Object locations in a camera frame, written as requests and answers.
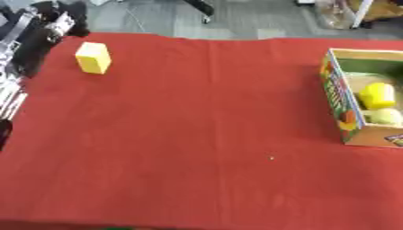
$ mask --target chair wheel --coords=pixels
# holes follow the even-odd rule
[[[203,24],[208,24],[211,22],[211,18],[209,16],[203,16],[203,18],[201,19],[201,22]]]

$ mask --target yellow fruit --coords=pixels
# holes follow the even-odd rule
[[[369,84],[358,95],[368,110],[388,108],[396,104],[395,89],[391,84]]]

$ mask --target toy fruit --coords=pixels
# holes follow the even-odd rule
[[[395,89],[391,84],[368,84],[358,95],[368,110],[388,108],[396,104]]]
[[[401,113],[392,108],[365,111],[364,115],[368,116],[370,122],[374,124],[401,126],[403,122]]]

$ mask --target cardboard box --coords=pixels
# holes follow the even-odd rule
[[[403,126],[368,122],[356,97],[368,84],[392,84],[397,101],[393,108],[403,112],[402,51],[330,49],[320,77],[345,144],[403,147]]]

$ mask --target yellow cube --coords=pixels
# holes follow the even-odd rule
[[[84,42],[76,59],[84,72],[99,75],[103,75],[112,62],[106,45],[93,42]]]

